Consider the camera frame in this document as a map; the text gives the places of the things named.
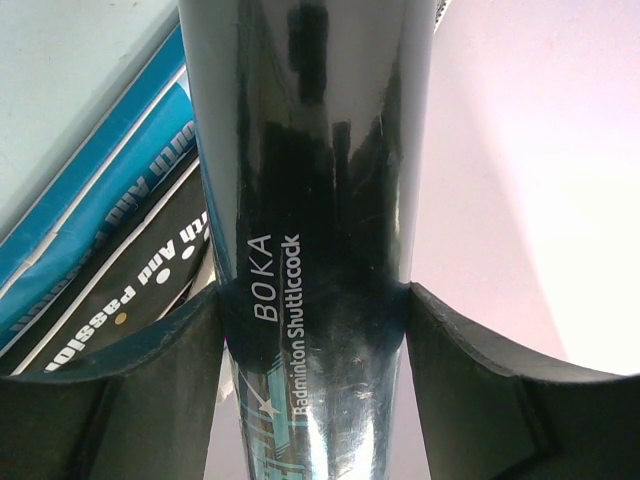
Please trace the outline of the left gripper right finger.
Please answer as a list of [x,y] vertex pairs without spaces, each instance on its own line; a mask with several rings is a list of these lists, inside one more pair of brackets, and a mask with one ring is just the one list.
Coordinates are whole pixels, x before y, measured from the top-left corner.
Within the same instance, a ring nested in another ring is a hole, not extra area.
[[407,342],[435,479],[635,479],[639,380],[520,345],[411,287]]

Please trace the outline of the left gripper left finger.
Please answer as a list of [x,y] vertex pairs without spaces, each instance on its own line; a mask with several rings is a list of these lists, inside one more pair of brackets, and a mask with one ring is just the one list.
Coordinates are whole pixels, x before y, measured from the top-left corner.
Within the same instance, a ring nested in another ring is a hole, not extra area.
[[223,349],[207,287],[51,373],[1,380],[4,479],[201,479]]

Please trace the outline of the black shuttlecock tube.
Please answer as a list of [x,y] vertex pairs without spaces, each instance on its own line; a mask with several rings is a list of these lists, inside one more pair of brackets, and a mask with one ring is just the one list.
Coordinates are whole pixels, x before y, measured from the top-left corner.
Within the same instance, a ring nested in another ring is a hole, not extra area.
[[385,479],[433,1],[183,1],[253,479]]

